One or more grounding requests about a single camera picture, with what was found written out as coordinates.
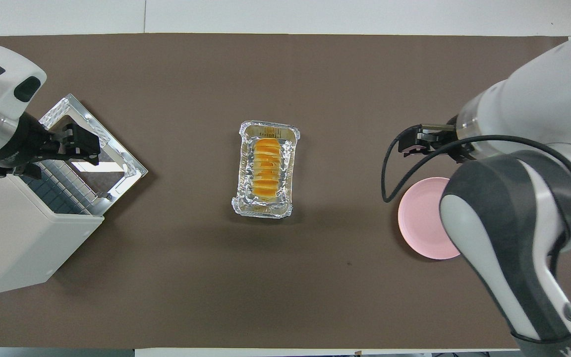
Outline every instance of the black cable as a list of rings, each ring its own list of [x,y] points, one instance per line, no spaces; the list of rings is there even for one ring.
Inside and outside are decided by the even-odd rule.
[[[567,160],[567,158],[565,158],[565,156],[563,156],[560,152],[556,151],[555,149],[552,149],[551,147],[549,147],[548,145],[545,144],[541,144],[540,142],[536,142],[534,140],[530,140],[527,138],[521,138],[519,136],[511,136],[511,135],[481,135],[481,136],[473,136],[470,138],[463,138],[461,140],[457,140],[457,141],[453,141],[453,142],[449,142],[446,145],[442,145],[442,147],[440,147],[439,149],[430,152],[430,154],[428,154],[427,156],[425,156],[424,158],[422,158],[422,160],[418,161],[417,164],[414,165],[414,167],[412,167],[410,170],[408,170],[408,172],[405,174],[404,177],[402,177],[402,179],[399,181],[399,183],[396,185],[394,191],[392,192],[392,194],[390,194],[389,197],[387,197],[387,189],[385,188],[385,171],[387,170],[387,161],[389,160],[389,154],[391,153],[392,149],[394,148],[394,145],[398,142],[399,137],[405,133],[406,131],[410,130],[410,129],[415,129],[415,126],[412,126],[408,129],[405,129],[399,136],[397,136],[392,143],[389,146],[389,149],[387,149],[387,154],[385,155],[385,160],[383,161],[383,171],[381,174],[381,190],[382,190],[382,194],[383,194],[383,201],[385,201],[386,203],[391,202],[395,196],[398,194],[398,192],[401,190],[402,186],[404,186],[404,184],[406,183],[406,181],[408,181],[408,179],[410,179],[411,176],[413,176],[413,174],[420,169],[420,167],[422,167],[422,165],[424,165],[425,163],[427,163],[428,161],[430,161],[431,159],[433,159],[435,156],[438,156],[440,154],[445,154],[446,152],[448,152],[449,150],[453,149],[454,147],[458,147],[458,146],[462,146],[462,145],[466,145],[466,144],[470,144],[473,142],[482,142],[482,141],[506,141],[506,142],[516,142],[519,144],[524,144],[524,145],[528,145],[530,147],[534,147],[535,149],[539,149],[543,152],[546,152],[546,154],[549,154],[550,156],[553,156],[555,159],[557,159],[560,163],[562,163],[564,165],[564,167],[570,172],[571,174],[571,161]]]

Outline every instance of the brown tabletop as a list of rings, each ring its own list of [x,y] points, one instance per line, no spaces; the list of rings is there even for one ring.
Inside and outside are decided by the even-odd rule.
[[[120,34],[0,38],[150,170],[42,285],[0,294],[0,346],[514,348],[458,257],[414,253],[380,197],[402,129],[446,122],[565,38]],[[244,120],[301,130],[291,217],[232,210]],[[395,183],[419,158],[392,157]],[[409,182],[450,176],[437,158]],[[560,262],[571,298],[571,252]]]

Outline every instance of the aluminum foil tray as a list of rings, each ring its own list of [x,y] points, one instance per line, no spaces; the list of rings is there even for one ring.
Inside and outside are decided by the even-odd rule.
[[[56,131],[68,120],[98,136],[99,165],[83,160],[43,160],[38,163],[43,178],[23,181],[55,213],[102,216],[148,171],[71,94],[39,122]]]
[[[299,129],[276,122],[250,120],[242,123],[239,135],[242,137],[241,158],[237,194],[231,202],[233,209],[248,217],[281,219],[290,216],[294,152],[301,136]]]

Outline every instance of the wire rack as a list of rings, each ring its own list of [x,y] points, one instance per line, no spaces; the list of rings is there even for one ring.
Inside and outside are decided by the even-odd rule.
[[[45,160],[37,164],[41,180],[23,178],[28,187],[55,213],[90,215],[88,207],[100,195],[94,192],[63,161]]]

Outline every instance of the foil container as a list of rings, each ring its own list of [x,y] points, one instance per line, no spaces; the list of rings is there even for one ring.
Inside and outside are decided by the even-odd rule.
[[[247,217],[281,219],[292,214],[292,171],[294,152],[301,134],[291,125],[276,122],[249,120],[239,129],[242,137],[241,158],[237,194],[232,199],[236,213]],[[279,143],[278,185],[274,197],[261,197],[253,192],[258,172],[255,145],[263,138],[273,138]]]

